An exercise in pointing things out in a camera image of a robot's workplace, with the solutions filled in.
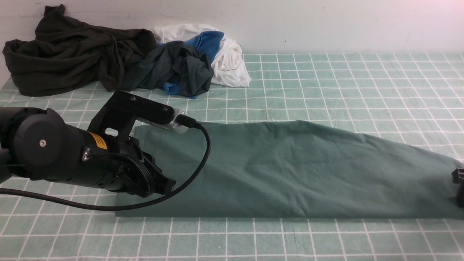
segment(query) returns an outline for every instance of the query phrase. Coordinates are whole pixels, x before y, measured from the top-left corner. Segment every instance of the black object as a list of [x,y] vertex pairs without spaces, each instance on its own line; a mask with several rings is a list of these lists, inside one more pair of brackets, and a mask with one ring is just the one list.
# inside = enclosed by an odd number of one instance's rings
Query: black object
[[108,91],[119,89],[129,59],[157,46],[149,30],[92,26],[64,11],[64,5],[46,6],[35,40],[6,42],[6,66],[22,95],[60,94],[96,80]]
[[125,67],[121,89],[162,88],[167,82],[179,84],[179,95],[197,96],[209,90],[213,69],[209,57],[195,46],[173,41],[142,57],[134,55]]
[[456,203],[458,207],[464,207],[464,169],[455,169],[451,173],[451,178],[454,184],[459,184],[458,192],[456,194]]
[[[136,120],[181,133],[184,128],[203,131],[205,156],[189,181],[173,191],[175,180],[167,178],[155,159],[130,137]],[[52,109],[0,109],[0,183],[12,175],[129,193],[140,197],[164,195],[132,206],[91,206],[36,193],[0,189],[0,194],[44,199],[84,209],[119,211],[164,201],[182,191],[198,175],[210,150],[209,136],[196,120],[175,108],[116,91],[91,121],[87,131],[65,124]],[[106,134],[110,128],[116,136]]]

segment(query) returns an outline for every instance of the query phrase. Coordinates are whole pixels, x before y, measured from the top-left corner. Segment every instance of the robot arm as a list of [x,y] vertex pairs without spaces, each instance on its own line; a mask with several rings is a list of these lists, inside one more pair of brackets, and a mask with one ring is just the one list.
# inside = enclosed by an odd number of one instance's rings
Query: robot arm
[[[174,190],[176,181],[166,177],[155,159],[141,150],[130,136],[135,121],[141,121],[182,134],[188,128],[201,130],[207,149],[192,176]],[[106,134],[111,129],[117,132]],[[54,183],[106,189],[146,198],[162,197],[145,203],[106,207],[92,206],[14,189],[0,194],[48,200],[77,208],[121,211],[162,202],[188,186],[203,168],[211,143],[206,130],[183,111],[115,91],[92,119],[87,130],[67,125],[52,109],[0,108],[0,183],[12,176]]]

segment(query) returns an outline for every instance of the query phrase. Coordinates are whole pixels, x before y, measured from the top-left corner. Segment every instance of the black motor housing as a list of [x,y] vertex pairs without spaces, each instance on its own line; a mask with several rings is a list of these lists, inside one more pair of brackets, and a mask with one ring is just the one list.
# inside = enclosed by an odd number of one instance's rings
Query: black motor housing
[[[127,162],[124,165],[111,157],[118,154],[148,166],[156,182],[150,194],[165,195],[175,185],[174,180],[161,174],[154,159],[140,149],[137,139],[127,136],[122,141],[120,136],[76,128],[66,124],[52,109],[0,108],[0,143],[0,183],[15,175],[134,194],[127,186],[128,178],[124,180],[118,175],[133,167],[122,168]],[[129,175],[131,184],[143,183],[138,178]]]

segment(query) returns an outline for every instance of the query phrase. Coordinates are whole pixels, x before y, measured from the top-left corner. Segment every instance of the folded green fabric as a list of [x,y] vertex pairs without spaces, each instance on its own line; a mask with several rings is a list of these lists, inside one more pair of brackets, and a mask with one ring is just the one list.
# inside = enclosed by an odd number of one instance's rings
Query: folded green fabric
[[[451,172],[464,164],[378,137],[305,121],[203,123],[212,149],[197,179],[157,205],[117,216],[255,218],[462,218]],[[165,175],[184,182],[203,134],[135,129]],[[117,205],[148,199],[117,195]]]

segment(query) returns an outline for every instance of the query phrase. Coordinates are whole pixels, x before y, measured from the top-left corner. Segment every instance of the white wall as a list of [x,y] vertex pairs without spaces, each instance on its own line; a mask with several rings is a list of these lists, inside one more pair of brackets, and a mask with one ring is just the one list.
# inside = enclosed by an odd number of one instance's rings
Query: white wall
[[248,53],[464,50],[464,0],[0,0],[0,41],[33,39],[45,4],[61,3],[112,28],[207,23]]

